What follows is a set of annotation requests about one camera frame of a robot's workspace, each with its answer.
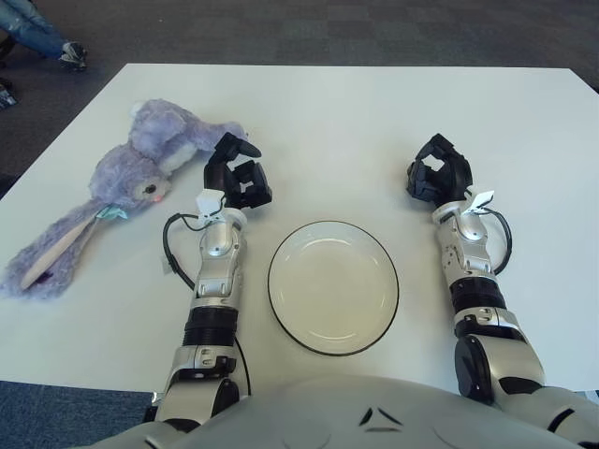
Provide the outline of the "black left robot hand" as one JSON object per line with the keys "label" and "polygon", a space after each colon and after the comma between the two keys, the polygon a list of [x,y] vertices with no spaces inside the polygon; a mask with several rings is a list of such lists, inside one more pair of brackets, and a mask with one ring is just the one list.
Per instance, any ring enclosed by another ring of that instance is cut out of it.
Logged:
{"label": "black left robot hand", "polygon": [[224,194],[224,205],[242,210],[272,201],[272,190],[262,165],[261,151],[248,141],[224,133],[204,167],[204,187]]}

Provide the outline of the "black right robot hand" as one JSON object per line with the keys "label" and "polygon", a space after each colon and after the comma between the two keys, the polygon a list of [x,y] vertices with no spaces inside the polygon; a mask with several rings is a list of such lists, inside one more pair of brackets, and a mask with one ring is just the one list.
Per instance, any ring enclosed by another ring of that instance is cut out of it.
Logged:
{"label": "black right robot hand", "polygon": [[434,135],[407,168],[406,190],[409,195],[432,202],[438,210],[444,209],[434,213],[434,220],[438,223],[446,221],[451,215],[495,213],[487,208],[493,193],[483,197],[481,202],[475,202],[475,194],[469,190],[473,184],[469,162],[441,134]]}

